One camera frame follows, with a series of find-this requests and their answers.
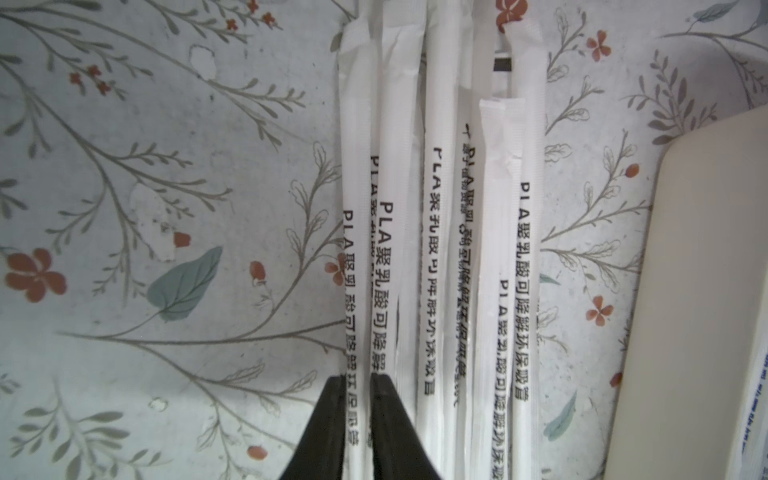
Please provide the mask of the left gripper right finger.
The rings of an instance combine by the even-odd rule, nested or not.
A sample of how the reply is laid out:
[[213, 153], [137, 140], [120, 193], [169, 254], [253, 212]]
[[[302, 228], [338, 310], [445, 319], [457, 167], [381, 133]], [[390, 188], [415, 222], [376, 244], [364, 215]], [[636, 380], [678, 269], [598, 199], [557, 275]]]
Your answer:
[[370, 398], [374, 478], [440, 479], [388, 375], [371, 374]]

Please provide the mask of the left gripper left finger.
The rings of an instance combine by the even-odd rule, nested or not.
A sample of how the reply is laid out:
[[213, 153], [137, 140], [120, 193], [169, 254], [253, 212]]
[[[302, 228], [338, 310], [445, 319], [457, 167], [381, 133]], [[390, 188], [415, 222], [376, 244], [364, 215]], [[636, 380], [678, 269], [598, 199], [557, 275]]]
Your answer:
[[327, 379], [297, 448], [280, 480], [339, 480], [345, 450], [346, 381]]

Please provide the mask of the white storage tray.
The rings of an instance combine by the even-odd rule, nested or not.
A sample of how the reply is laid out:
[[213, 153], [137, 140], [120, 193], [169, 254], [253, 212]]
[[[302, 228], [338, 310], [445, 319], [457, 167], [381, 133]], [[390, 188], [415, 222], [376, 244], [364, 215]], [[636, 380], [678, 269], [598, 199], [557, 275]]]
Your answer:
[[605, 475], [767, 475], [765, 107], [661, 162]]

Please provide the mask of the wrapped straw left pile short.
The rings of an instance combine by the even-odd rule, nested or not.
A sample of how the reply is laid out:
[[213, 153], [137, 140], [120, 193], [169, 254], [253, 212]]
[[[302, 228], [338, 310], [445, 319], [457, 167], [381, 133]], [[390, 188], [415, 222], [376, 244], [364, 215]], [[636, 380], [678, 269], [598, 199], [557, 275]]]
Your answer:
[[509, 475], [508, 403], [510, 253], [513, 191], [522, 161], [525, 101], [489, 98], [479, 102], [484, 162], [478, 263], [471, 479]]

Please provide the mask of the wrapped straw left pile edge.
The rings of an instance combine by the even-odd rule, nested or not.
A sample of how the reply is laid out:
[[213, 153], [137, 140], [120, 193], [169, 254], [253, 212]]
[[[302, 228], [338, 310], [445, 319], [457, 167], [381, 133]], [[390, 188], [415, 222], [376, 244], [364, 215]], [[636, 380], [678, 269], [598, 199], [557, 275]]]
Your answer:
[[513, 479], [539, 479], [539, 352], [537, 322], [543, 225], [547, 52], [537, 19], [505, 25], [511, 46], [510, 92], [525, 101], [515, 257], [511, 468]]

